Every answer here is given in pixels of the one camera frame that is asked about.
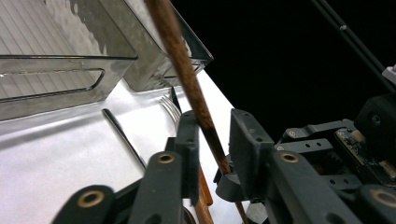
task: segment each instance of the black background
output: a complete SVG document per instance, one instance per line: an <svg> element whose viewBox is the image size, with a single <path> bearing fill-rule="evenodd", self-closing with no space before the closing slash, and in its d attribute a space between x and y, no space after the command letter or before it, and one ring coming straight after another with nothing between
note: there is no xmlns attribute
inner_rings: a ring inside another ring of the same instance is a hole
<svg viewBox="0 0 396 224"><path fill-rule="evenodd" d="M172 3L214 57L205 71L275 141L287 128L354 119L388 92L309 0Z"/></svg>

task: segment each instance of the circuit board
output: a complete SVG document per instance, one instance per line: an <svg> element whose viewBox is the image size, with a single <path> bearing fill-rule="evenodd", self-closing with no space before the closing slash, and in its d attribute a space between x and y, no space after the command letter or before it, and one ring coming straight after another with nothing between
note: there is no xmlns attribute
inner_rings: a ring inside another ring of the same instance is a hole
<svg viewBox="0 0 396 224"><path fill-rule="evenodd" d="M375 182L386 187L396 188L396 169L386 160L380 160L370 153L358 131L339 129L336 138L342 143L347 153L354 158L356 170L361 175L370 176Z"/></svg>

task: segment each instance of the white table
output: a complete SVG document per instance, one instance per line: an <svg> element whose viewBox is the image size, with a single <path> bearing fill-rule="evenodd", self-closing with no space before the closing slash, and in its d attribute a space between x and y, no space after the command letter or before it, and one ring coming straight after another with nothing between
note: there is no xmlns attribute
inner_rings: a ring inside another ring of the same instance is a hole
<svg viewBox="0 0 396 224"><path fill-rule="evenodd" d="M197 77L228 154L233 106L205 71ZM183 112L191 110L182 88L176 87L176 92ZM175 134L173 121L159 104L164 94L169 89L134 92L122 80L103 102L0 122L0 223L51 223L77 190L107 185L118 191L141 178L140 164L101 109L113 112L149 161ZM209 207L214 222L242 223L234 203L215 192L218 166L201 131L200 160L214 200ZM195 216L186 200L185 205Z"/></svg>

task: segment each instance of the white surface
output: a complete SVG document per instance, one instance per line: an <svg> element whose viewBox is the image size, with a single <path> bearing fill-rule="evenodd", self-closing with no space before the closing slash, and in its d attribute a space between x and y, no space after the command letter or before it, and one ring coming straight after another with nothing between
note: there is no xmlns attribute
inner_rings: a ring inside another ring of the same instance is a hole
<svg viewBox="0 0 396 224"><path fill-rule="evenodd" d="M197 77L228 154L233 106L205 71ZM183 112L190 110L182 88L176 87L176 92ZM101 103L0 122L0 223L51 223L77 190L107 185L118 191L141 178L137 159L101 109L113 112L148 161L175 134L173 121L159 104L164 94L169 89L136 93L122 80ZM216 195L213 178L218 167L201 132L200 160L214 200L209 207L214 222L242 223L234 203Z"/></svg>

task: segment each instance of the white connector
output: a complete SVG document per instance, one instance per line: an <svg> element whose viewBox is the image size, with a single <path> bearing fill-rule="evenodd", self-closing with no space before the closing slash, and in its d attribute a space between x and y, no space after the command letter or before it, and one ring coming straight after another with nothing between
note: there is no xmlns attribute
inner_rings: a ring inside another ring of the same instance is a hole
<svg viewBox="0 0 396 224"><path fill-rule="evenodd" d="M382 76L387 78L393 84L396 85L396 64L393 67L387 67L383 72Z"/></svg>

